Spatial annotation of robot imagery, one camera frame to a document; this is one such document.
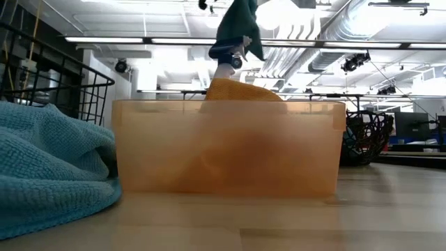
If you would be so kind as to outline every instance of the spotlight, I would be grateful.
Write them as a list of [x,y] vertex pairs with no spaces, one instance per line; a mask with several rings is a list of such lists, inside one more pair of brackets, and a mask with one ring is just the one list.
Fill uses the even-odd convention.
[[387,88],[378,90],[377,95],[389,95],[389,94],[395,94],[397,90],[395,89],[395,86],[389,86]]
[[116,63],[116,65],[114,66],[114,69],[118,72],[118,73],[125,73],[125,71],[127,70],[128,66],[127,66],[127,60],[125,59],[118,59],[118,63]]
[[370,54],[364,53],[364,54],[355,54],[351,58],[347,58],[346,62],[341,66],[341,69],[345,72],[353,72],[358,67],[363,66],[364,63],[370,61]]

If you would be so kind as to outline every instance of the teal microfiber towel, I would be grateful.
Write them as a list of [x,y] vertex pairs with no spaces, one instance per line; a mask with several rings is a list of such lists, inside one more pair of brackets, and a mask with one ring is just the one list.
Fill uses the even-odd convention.
[[257,0],[234,0],[217,29],[217,41],[248,36],[252,39],[245,52],[263,58],[259,26],[256,23]]
[[77,220],[121,196],[113,133],[55,106],[0,102],[0,240]]

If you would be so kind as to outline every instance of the desk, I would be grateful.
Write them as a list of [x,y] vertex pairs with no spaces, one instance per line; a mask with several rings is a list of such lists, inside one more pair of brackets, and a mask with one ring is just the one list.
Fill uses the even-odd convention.
[[382,152],[374,161],[390,165],[445,169],[446,153],[387,151]]
[[439,144],[393,144],[390,151],[398,152],[423,152],[424,149],[438,149],[446,152],[446,145]]
[[372,164],[337,187],[324,200],[125,195],[0,250],[446,250],[446,172]]

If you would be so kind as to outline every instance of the orange cloth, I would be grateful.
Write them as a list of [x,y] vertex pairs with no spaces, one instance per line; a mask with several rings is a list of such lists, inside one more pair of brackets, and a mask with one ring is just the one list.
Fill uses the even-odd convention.
[[205,100],[282,101],[279,96],[265,88],[230,79],[214,79],[210,83]]

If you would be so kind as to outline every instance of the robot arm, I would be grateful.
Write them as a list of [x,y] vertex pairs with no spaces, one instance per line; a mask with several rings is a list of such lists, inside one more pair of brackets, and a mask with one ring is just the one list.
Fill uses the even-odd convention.
[[214,78],[230,78],[242,67],[242,57],[246,61],[245,47],[252,42],[247,36],[217,41],[209,50],[209,57],[218,60]]

